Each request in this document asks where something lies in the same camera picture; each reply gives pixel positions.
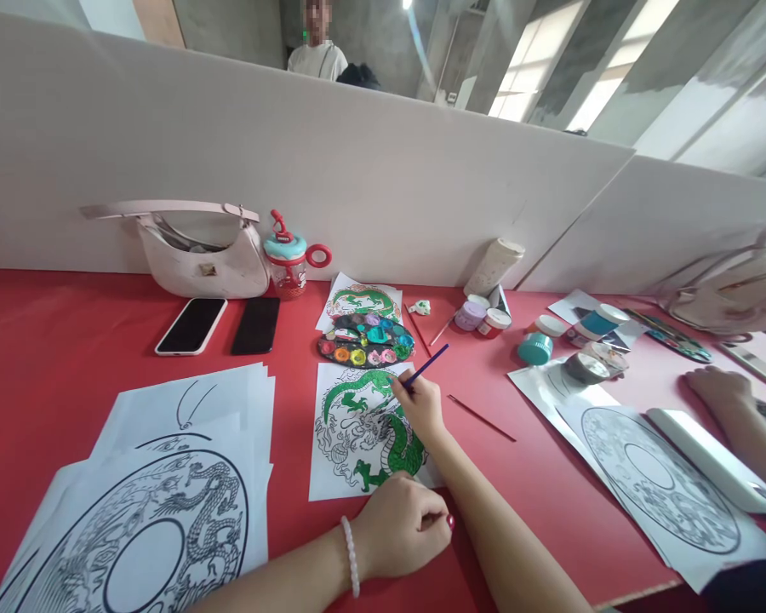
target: watercolor palette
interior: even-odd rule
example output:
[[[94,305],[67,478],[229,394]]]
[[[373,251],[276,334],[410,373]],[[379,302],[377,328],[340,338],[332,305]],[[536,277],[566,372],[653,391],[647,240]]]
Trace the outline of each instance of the watercolor palette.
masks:
[[[322,356],[359,369],[385,368],[414,353],[414,336],[394,319],[376,313],[352,313],[334,320],[317,342]]]

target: white shirt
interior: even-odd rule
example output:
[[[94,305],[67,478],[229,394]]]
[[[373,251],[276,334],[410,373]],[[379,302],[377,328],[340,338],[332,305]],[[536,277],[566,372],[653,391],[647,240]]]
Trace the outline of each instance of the white shirt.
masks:
[[[338,49],[332,41],[319,44],[317,47],[302,45],[289,56],[287,70],[298,74],[309,75],[336,80],[349,66],[343,51]]]

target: handbag strap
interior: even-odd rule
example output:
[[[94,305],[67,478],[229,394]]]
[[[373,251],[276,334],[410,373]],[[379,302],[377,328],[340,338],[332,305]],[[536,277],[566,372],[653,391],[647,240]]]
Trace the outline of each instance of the handbag strap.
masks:
[[[246,210],[236,204],[216,204],[195,200],[126,200],[113,204],[96,204],[80,207],[85,219],[109,219],[112,217],[141,217],[163,211],[201,211],[204,213],[224,213],[235,215],[244,221],[259,222],[257,213]]]

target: white partition board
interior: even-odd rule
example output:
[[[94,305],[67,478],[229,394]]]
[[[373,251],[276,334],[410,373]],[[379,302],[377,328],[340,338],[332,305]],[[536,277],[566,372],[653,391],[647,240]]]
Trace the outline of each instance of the white partition board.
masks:
[[[765,226],[766,179],[636,156],[519,289],[641,293]]]
[[[0,267],[146,272],[131,221],[84,221],[77,208],[178,198],[240,203],[264,232],[279,209],[334,252],[311,278],[461,284],[504,236],[527,248],[516,283],[631,156],[0,14]]]

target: red table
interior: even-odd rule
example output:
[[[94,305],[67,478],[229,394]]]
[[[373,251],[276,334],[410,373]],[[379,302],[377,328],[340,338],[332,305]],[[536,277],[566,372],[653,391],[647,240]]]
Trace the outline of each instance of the red table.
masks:
[[[462,297],[459,289],[403,289],[404,305],[419,298],[432,301],[431,316],[407,321],[426,341]],[[267,503],[271,558],[335,526],[341,515],[356,513],[363,498],[308,501],[319,361],[315,322],[328,292],[328,284],[313,283],[300,300],[282,305],[275,348],[266,356],[228,354],[243,310],[242,301],[232,301],[204,354],[160,358],[153,347],[184,300],[165,293],[150,277],[0,271],[0,580],[54,472],[88,456],[119,392],[253,362],[263,361],[277,377],[275,468]],[[591,603],[677,584],[677,575],[660,562],[598,479],[505,376],[522,366],[512,357],[520,329],[557,298],[508,295],[514,328],[492,341],[450,330],[443,340],[452,347],[429,376],[444,393],[498,421],[517,442],[445,398],[449,429]],[[766,358],[766,337],[754,343],[759,345],[754,351]],[[426,359],[418,343],[414,362]],[[627,378],[605,386],[616,399],[642,410],[655,405],[690,409],[718,434],[700,403],[677,383],[677,376],[694,363],[647,338],[638,342],[629,361]],[[740,370],[726,357],[717,356],[717,363]],[[756,392],[765,390],[756,385]],[[448,492],[441,491],[453,513]],[[494,610],[461,521],[452,547],[412,576],[364,585],[357,608],[438,606]],[[343,598],[334,609],[355,607],[351,598]]]

